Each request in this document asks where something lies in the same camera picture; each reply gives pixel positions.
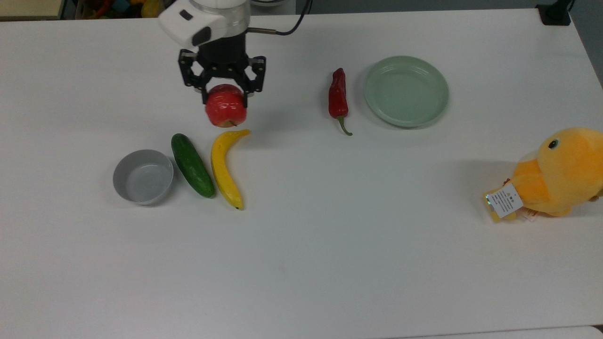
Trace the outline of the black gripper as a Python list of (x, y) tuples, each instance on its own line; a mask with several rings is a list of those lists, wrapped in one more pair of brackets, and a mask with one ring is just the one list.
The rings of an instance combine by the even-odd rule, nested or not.
[[(188, 49), (179, 50), (178, 65), (183, 83), (202, 96), (203, 105), (207, 105), (207, 84), (213, 78), (242, 81), (240, 88), (243, 90), (243, 105), (246, 109), (250, 96), (263, 91), (267, 58), (248, 58), (246, 41), (247, 34), (241, 33), (203, 44), (198, 53)], [(202, 67), (199, 74), (194, 73), (195, 64)]]

